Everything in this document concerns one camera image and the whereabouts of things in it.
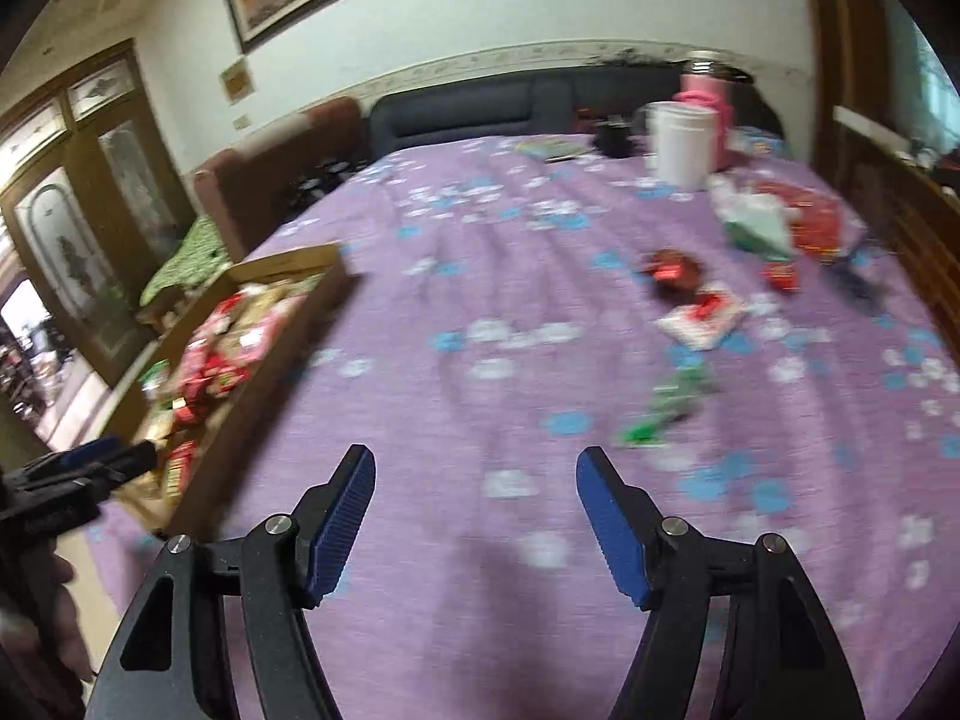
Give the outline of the person's left hand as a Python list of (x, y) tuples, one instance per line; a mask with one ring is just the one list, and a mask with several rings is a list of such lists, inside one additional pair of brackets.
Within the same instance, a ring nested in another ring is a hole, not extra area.
[(75, 569), (55, 544), (2, 550), (2, 717), (83, 718), (94, 681), (68, 584)]

